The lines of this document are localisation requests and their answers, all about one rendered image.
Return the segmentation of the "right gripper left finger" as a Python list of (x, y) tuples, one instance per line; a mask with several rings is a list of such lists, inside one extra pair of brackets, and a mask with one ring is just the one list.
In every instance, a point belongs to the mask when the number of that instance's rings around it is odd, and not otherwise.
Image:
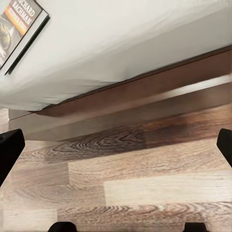
[(21, 129), (0, 134), (0, 187), (25, 148)]

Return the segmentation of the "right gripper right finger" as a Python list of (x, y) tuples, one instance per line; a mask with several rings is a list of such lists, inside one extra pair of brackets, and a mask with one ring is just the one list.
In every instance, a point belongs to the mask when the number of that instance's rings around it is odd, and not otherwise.
[(232, 167), (232, 130), (220, 129), (217, 138), (217, 147)]

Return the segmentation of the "hardback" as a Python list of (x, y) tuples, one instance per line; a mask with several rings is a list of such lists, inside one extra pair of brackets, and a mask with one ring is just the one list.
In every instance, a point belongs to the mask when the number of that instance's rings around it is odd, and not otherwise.
[(35, 0), (11, 0), (0, 17), (0, 73), (8, 73), (48, 16)]

